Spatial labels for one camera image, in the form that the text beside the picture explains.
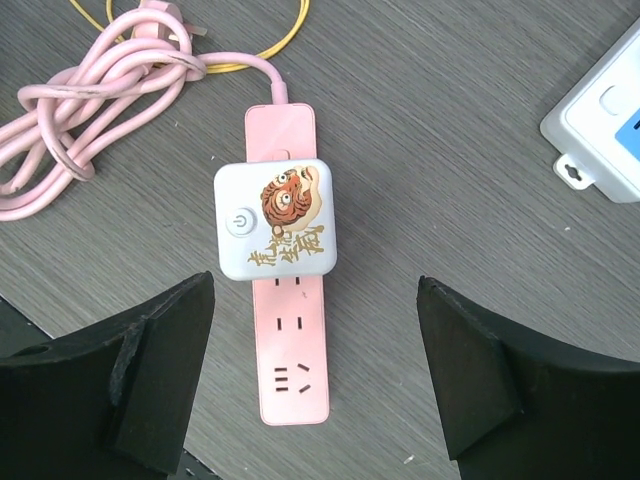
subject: tiger head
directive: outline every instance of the tiger head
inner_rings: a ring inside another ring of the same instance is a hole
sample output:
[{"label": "tiger head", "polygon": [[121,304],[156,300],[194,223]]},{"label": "tiger head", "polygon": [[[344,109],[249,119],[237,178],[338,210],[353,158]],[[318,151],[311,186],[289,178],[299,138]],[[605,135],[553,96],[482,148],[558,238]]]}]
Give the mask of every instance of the tiger head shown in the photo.
[{"label": "tiger head", "polygon": [[276,176],[262,191],[262,212],[275,237],[304,230],[320,209],[318,170],[294,167]]}]

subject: pink cable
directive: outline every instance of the pink cable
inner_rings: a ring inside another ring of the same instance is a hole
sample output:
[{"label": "pink cable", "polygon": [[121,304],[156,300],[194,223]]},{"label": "pink cable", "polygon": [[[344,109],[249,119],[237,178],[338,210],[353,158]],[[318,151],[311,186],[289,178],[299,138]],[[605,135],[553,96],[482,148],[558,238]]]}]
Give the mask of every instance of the pink cable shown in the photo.
[{"label": "pink cable", "polygon": [[[159,38],[132,38],[114,45],[123,32],[148,22],[165,25],[177,37],[179,48]],[[17,155],[28,153],[15,176],[0,184],[0,222],[39,212],[73,179],[90,180],[95,173],[91,160],[98,153],[160,115],[176,100],[185,82],[204,78],[207,65],[225,63],[263,71],[271,79],[273,103],[288,102],[286,84],[268,61],[232,52],[193,55],[184,25],[164,11],[138,8],[118,17],[98,37],[80,65],[58,73],[46,85],[30,85],[18,92],[27,113],[0,128],[0,168]],[[154,64],[165,66],[154,68]],[[166,92],[153,105],[104,132],[142,95],[163,89]],[[93,117],[110,99],[115,101],[77,139],[67,133]],[[56,161],[54,168],[31,190],[16,196],[31,180],[47,151]]]}]

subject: yellow wire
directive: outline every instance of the yellow wire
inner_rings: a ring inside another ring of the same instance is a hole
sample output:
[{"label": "yellow wire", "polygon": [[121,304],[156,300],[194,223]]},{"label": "yellow wire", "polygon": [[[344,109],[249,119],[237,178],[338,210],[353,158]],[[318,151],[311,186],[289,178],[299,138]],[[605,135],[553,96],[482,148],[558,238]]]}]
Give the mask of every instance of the yellow wire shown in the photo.
[{"label": "yellow wire", "polygon": [[[82,15],[91,25],[95,28],[104,32],[104,27],[100,25],[83,7],[78,3],[77,0],[69,0],[71,5]],[[300,11],[298,12],[298,18],[294,23],[289,33],[287,33],[282,40],[273,45],[271,48],[266,49],[264,52],[258,53],[258,57],[269,59],[274,55],[286,47],[289,42],[296,36],[300,28],[302,28],[302,24],[307,18],[309,13],[309,8],[311,6],[311,0],[300,0]],[[109,23],[113,23],[113,0],[105,0],[105,9],[107,11],[107,20]],[[124,37],[120,36],[116,40],[117,42],[124,42]],[[221,65],[210,65],[207,68],[207,73],[230,73],[237,72],[238,70],[244,70],[245,68],[249,68],[247,65],[242,65],[238,63],[225,63]]]}]

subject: white plastic device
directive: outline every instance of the white plastic device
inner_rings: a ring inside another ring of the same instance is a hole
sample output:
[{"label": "white plastic device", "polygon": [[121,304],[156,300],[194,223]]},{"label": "white plastic device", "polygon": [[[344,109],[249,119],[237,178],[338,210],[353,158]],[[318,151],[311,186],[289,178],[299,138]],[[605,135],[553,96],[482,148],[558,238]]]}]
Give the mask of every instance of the white plastic device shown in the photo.
[{"label": "white plastic device", "polygon": [[337,261],[331,170],[322,160],[225,165],[214,178],[218,254],[231,280],[329,273]]},{"label": "white plastic device", "polygon": [[562,154],[554,171],[616,203],[640,200],[640,20],[540,124]]}]

